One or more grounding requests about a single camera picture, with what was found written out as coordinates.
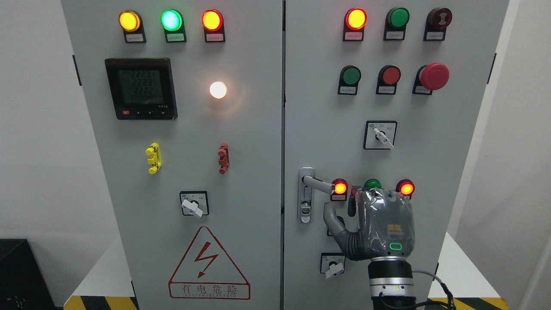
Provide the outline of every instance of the warning triangle sign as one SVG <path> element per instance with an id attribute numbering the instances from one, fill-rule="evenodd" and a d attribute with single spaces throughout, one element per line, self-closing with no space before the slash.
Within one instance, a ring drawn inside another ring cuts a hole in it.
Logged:
<path id="1" fill-rule="evenodd" d="M 169 281 L 172 298 L 251 298 L 251 285 L 210 229 L 201 226 Z"/>

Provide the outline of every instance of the black cable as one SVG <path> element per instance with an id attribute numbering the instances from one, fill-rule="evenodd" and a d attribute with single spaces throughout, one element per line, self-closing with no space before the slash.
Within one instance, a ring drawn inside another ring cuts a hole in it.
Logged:
<path id="1" fill-rule="evenodd" d="M 419 307 L 422 307 L 422 306 L 427 306 L 427 305 L 429 305 L 429 304 L 439 304 L 439 305 L 441 305 L 441 306 L 444 306 L 444 307 L 447 307 L 448 309 L 450 309 L 447 303 L 441 302 L 441 301 L 432 301 L 432 300 L 431 300 L 431 301 L 424 301 L 424 302 L 416 303 L 416 304 L 413 304 L 413 305 L 411 305 L 411 306 L 395 307 L 395 306 L 389 305 L 388 303 L 386 303 L 386 302 L 383 300 L 383 297 L 386 297 L 386 296 L 383 296 L 383 295 L 382 295 L 382 292 L 379 293 L 379 297 L 381 297 L 381 302 L 382 302 L 382 304 L 383 304 L 385 307 L 389 308 L 389 309 L 407 310 L 407 309 L 415 309 L 415 308 L 419 308 Z"/>
<path id="2" fill-rule="evenodd" d="M 438 281 L 438 283 L 440 283 L 440 286 L 444 290 L 444 293 L 446 293 L 446 296 L 447 296 L 447 299 L 448 299 L 448 303 L 447 303 L 448 309 L 449 310 L 455 310 L 456 309 L 455 303 L 453 302 L 453 294 L 450 292 L 450 289 L 447 288 L 447 285 L 444 282 L 442 282 L 442 280 L 439 277 L 437 277 L 432 272 L 428 272 L 428 271 L 424 271 L 424 270 L 412 270 L 412 272 L 413 273 L 429 275 L 429 276 L 433 277 L 433 279 Z"/>

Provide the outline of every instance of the gray metal panel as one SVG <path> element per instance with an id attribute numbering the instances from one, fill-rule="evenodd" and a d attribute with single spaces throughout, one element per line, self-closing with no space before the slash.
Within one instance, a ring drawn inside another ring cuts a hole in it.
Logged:
<path id="1" fill-rule="evenodd" d="M 338 252 L 338 246 L 326 236 L 322 219 L 326 194 L 315 193 L 310 224 L 296 218 L 301 167 L 314 167 L 319 179 L 344 178 L 349 185 L 378 178 L 392 189 L 401 179 L 413 180 L 417 242 L 408 261 L 416 269 L 435 269 L 507 3 L 287 0 L 285 308 L 372 307 L 367 261 L 348 261 L 344 274 L 335 279 L 320 275 L 320 253 Z M 385 16 L 401 6 L 411 16 L 406 39 L 384 42 Z M 365 39 L 343 42 L 343 19 L 354 7 L 368 13 Z M 444 42 L 424 42 L 426 16 L 436 7 L 450 8 L 453 21 Z M 450 81 L 432 96 L 412 95 L 417 70 L 432 62 L 448 66 Z M 379 70 L 390 64 L 402 71 L 397 94 L 376 95 Z M 346 65 L 361 70 L 357 96 L 337 95 L 339 73 Z M 363 150 L 367 120 L 398 121 L 396 148 Z M 346 215 L 345 203 L 337 212 L 356 230 L 357 219 Z M 423 301 L 430 279 L 415 278 L 418 301 Z"/>
<path id="2" fill-rule="evenodd" d="M 159 20 L 169 8 L 182 13 L 188 42 L 165 42 Z M 209 8 L 224 16 L 226 43 L 204 42 Z M 63 9 L 140 309 L 279 308 L 281 1 L 64 0 Z M 125 9 L 142 16 L 147 43 L 125 43 L 118 24 Z M 109 57 L 171 58 L 178 118 L 117 120 Z M 220 101 L 208 93 L 216 80 L 228 86 Z M 144 153 L 152 142 L 163 158 L 155 175 Z M 225 175 L 222 142 L 231 159 Z M 210 215 L 183 217 L 182 190 L 208 191 Z M 249 301 L 170 298 L 171 275 L 202 225 L 250 282 Z"/>

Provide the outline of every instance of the lightning bolt symbol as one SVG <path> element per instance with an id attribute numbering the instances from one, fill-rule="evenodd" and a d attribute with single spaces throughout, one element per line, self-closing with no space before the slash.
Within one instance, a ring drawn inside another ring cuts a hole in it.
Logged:
<path id="1" fill-rule="evenodd" d="M 203 248 L 201 249 L 201 251 L 199 252 L 199 255 L 197 255 L 197 257 L 195 258 L 195 261 L 201 261 L 201 260 L 206 260 L 206 259 L 209 259 L 210 258 L 210 262 L 207 264 L 207 266 L 205 267 L 205 269 L 203 269 L 203 271 L 199 271 L 199 275 L 197 276 L 197 278 L 199 279 L 200 277 L 204 276 L 205 275 L 205 270 L 212 264 L 212 262 L 218 257 L 218 254 L 216 255 L 211 255 L 211 256 L 207 256 L 207 257 L 201 257 L 201 255 L 203 255 L 203 253 L 205 253 L 205 251 L 208 249 L 208 247 L 210 247 L 210 242 L 205 242 L 205 245 L 203 246 Z"/>

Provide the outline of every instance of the green indicator light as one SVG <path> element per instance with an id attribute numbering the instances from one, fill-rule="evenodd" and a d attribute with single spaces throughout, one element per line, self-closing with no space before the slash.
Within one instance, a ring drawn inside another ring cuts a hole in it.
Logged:
<path id="1" fill-rule="evenodd" d="M 177 31 L 182 27 L 182 15 L 176 10 L 166 10 L 161 15 L 161 23 L 168 31 Z"/>
<path id="2" fill-rule="evenodd" d="M 356 67 L 350 67 L 343 73 L 343 80 L 348 85 L 354 85 L 360 81 L 361 73 Z"/>
<path id="3" fill-rule="evenodd" d="M 409 12 L 404 8 L 397 8 L 390 13 L 388 23 L 393 28 L 404 27 L 409 21 Z"/>
<path id="4" fill-rule="evenodd" d="M 379 182 L 379 180 L 377 179 L 368 180 L 367 182 L 365 182 L 364 187 L 367 189 L 372 189 L 372 188 L 382 189 L 381 182 Z"/>
<path id="5" fill-rule="evenodd" d="M 400 251 L 402 249 L 402 245 L 394 242 L 390 244 L 390 249 L 393 251 Z"/>

